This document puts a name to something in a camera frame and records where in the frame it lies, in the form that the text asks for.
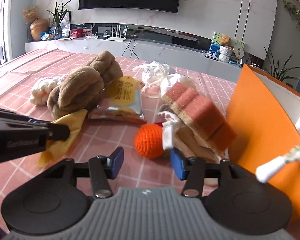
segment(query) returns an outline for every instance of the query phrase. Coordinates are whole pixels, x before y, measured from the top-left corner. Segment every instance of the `gray wall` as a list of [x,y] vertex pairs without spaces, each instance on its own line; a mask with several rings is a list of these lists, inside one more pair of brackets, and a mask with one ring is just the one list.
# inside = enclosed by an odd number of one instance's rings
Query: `gray wall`
[[[292,59],[289,61],[288,67],[300,66],[300,29],[296,28],[296,21],[292,20],[288,11],[283,7],[283,0],[278,0],[277,13],[274,21],[273,33],[270,41],[270,48],[274,56],[274,60],[278,58],[281,62],[285,62],[288,57],[293,54]],[[293,2],[300,9],[300,6],[293,0],[286,0]],[[270,65],[266,59],[264,67],[268,70]],[[299,78],[300,69],[294,69],[289,72],[289,76]],[[297,85],[298,80],[285,80],[294,87]]]
[[10,29],[12,57],[24,54],[27,40],[27,25],[22,11],[34,4],[35,0],[11,0]]

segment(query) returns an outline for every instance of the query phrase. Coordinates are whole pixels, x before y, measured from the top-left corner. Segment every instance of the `yellow cloth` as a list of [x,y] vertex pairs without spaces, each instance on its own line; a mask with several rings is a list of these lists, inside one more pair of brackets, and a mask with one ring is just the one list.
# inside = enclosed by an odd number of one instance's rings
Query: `yellow cloth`
[[69,138],[66,141],[52,141],[48,140],[46,147],[47,150],[41,153],[40,159],[37,163],[38,167],[45,166],[49,161],[55,161],[61,158],[67,153],[71,144],[78,136],[82,123],[87,115],[87,110],[82,109],[80,111],[67,114],[58,120],[53,121],[52,123],[56,124],[65,124],[70,129]]

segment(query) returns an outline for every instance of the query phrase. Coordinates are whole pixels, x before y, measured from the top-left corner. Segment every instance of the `yellow label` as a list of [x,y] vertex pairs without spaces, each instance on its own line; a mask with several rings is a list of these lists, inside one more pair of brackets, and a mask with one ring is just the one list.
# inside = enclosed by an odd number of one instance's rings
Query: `yellow label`
[[123,76],[108,89],[108,97],[112,106],[130,105],[134,101],[138,82],[130,76]]

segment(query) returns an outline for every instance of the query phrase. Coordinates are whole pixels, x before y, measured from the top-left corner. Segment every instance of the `knitted ball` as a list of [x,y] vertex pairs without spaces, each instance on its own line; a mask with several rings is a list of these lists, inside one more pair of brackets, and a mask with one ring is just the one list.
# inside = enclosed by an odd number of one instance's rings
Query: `knitted ball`
[[154,123],[144,124],[134,138],[134,147],[140,156],[153,159],[164,153],[162,127]]

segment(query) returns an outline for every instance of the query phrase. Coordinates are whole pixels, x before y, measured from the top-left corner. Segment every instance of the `brown fluffy towel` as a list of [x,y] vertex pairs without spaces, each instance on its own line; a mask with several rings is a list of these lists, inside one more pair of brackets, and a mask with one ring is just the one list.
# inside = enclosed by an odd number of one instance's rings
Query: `brown fluffy towel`
[[114,56],[109,51],[101,52],[87,65],[71,71],[52,90],[47,102],[52,117],[58,119],[80,109],[91,110],[101,99],[103,89],[122,76]]

